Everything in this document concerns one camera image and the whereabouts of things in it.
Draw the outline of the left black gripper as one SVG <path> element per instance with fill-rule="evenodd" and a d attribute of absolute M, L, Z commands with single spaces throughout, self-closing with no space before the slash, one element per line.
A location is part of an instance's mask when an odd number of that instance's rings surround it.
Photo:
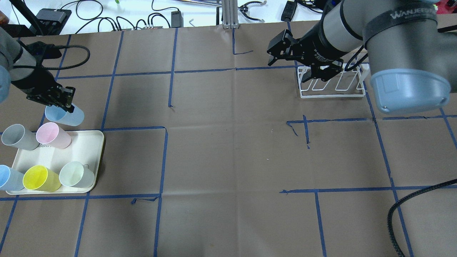
<path fill-rule="evenodd" d="M 28 94 L 26 99 L 48 107 L 56 106 L 66 112 L 73 113 L 75 106 L 73 106 L 72 101 L 75 91 L 76 89 L 74 87 L 57 86 L 47 89 L 40 94 Z"/>

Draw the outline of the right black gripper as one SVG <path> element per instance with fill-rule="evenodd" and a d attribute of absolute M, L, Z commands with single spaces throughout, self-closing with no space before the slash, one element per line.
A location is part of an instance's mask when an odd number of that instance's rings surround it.
<path fill-rule="evenodd" d="M 270 55 L 268 66 L 278 60 L 296 61 L 310 69 L 300 82 L 311 79 L 328 81 L 343 70 L 343 51 L 334 48 L 318 29 L 312 29 L 300 39 L 294 39 L 290 30 L 285 29 L 268 44 Z"/>

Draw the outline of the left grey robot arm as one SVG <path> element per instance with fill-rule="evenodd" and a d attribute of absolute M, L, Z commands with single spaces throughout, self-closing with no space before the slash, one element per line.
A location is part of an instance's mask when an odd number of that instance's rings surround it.
<path fill-rule="evenodd" d="M 9 95 L 10 85 L 26 94 L 26 99 L 46 106 L 74 112 L 75 88 L 62 87 L 53 74 L 43 67 L 26 46 L 1 29 L 1 102 Z"/>

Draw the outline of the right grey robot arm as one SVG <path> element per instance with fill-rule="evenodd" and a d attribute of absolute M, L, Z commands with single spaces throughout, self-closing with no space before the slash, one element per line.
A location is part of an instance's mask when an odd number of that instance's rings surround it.
<path fill-rule="evenodd" d="M 327 80 L 342 57 L 367 50 L 377 108 L 404 115 L 440 109 L 456 93 L 456 30 L 442 32 L 430 0 L 328 1 L 320 21 L 301 38 L 284 30 L 269 43 L 277 60 L 310 67 L 302 82 Z"/>

